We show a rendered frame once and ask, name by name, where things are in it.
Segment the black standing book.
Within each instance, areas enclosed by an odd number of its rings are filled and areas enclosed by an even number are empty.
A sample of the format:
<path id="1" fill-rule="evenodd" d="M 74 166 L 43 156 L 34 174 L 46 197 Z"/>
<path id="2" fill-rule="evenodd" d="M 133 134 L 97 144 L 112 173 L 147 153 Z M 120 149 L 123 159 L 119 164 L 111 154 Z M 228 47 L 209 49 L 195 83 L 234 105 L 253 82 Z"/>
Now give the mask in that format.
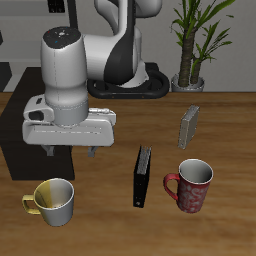
<path id="1" fill-rule="evenodd" d="M 139 149 L 133 177 L 133 206 L 143 208 L 150 176 L 151 148 Z"/>

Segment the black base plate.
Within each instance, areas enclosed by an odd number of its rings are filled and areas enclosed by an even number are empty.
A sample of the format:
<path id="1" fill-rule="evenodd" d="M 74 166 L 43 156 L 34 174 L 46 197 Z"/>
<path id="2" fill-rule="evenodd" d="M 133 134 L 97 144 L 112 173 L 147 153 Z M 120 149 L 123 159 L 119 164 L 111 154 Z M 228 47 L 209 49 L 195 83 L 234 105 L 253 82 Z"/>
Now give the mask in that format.
<path id="1" fill-rule="evenodd" d="M 128 85 L 131 88 L 92 79 L 87 82 L 90 95 L 99 99 L 157 99 L 165 96 L 170 88 L 168 78 L 153 62 L 140 64 Z"/>

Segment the red patterned mug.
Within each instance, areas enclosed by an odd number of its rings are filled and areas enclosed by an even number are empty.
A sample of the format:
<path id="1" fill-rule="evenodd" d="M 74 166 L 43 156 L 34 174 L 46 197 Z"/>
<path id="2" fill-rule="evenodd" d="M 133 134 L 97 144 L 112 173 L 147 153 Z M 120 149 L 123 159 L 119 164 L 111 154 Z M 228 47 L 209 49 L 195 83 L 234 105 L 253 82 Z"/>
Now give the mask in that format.
<path id="1" fill-rule="evenodd" d="M 177 174 L 167 174 L 163 179 L 165 191 L 176 201 L 180 210 L 197 213 L 201 210 L 209 185 L 213 179 L 213 169 L 199 159 L 187 159 L 179 165 Z M 172 192 L 167 183 L 176 180 L 177 192 Z"/>

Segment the grey standing book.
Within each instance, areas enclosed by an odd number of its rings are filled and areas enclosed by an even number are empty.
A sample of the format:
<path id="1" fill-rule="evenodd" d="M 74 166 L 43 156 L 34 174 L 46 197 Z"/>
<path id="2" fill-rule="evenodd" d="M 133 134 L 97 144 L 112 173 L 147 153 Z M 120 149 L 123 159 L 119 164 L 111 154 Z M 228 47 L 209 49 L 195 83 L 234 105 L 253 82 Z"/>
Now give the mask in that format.
<path id="1" fill-rule="evenodd" d="M 185 149 L 195 135 L 200 107 L 191 105 L 181 118 L 178 147 Z"/>

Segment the green pot plant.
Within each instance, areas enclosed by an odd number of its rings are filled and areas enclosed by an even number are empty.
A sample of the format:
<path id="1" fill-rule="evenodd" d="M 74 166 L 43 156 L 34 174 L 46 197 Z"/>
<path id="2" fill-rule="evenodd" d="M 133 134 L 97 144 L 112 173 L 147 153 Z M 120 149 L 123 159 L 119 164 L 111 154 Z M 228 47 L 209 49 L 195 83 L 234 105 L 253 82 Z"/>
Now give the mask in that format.
<path id="1" fill-rule="evenodd" d="M 172 26 L 177 24 L 181 29 L 180 32 L 176 31 L 176 35 L 182 54 L 179 73 L 171 79 L 172 92 L 203 91 L 205 81 L 199 76 L 202 63 L 206 60 L 214 60 L 212 53 L 215 50 L 231 44 L 231 41 L 225 41 L 229 28 L 213 38 L 219 21 L 208 28 L 205 24 L 234 2 L 235 0 L 223 0 L 216 4 L 216 0 L 213 0 L 205 10 L 202 10 L 201 0 L 182 0 L 182 12 L 175 9 L 178 19 L 172 22 Z"/>

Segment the white-yellow mug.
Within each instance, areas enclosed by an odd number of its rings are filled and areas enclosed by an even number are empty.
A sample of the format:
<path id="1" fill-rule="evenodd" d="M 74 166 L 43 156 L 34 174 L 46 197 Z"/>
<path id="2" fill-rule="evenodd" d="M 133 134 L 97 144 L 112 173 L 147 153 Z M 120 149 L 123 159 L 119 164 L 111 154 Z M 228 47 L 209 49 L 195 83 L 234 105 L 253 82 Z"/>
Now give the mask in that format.
<path id="1" fill-rule="evenodd" d="M 32 195 L 22 197 L 22 205 L 28 214 L 41 215 L 50 226 L 65 225 L 73 215 L 74 187 L 62 178 L 46 180 Z"/>

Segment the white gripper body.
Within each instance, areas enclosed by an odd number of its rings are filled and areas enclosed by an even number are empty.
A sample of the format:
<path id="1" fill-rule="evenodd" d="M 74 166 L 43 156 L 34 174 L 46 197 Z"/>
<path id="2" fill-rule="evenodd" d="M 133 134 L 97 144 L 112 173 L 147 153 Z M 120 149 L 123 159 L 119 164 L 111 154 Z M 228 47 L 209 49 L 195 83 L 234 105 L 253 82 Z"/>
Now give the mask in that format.
<path id="1" fill-rule="evenodd" d="M 90 108 L 78 126 L 62 128 L 51 122 L 25 120 L 23 140 L 33 145 L 111 146 L 116 114 L 107 108 Z"/>

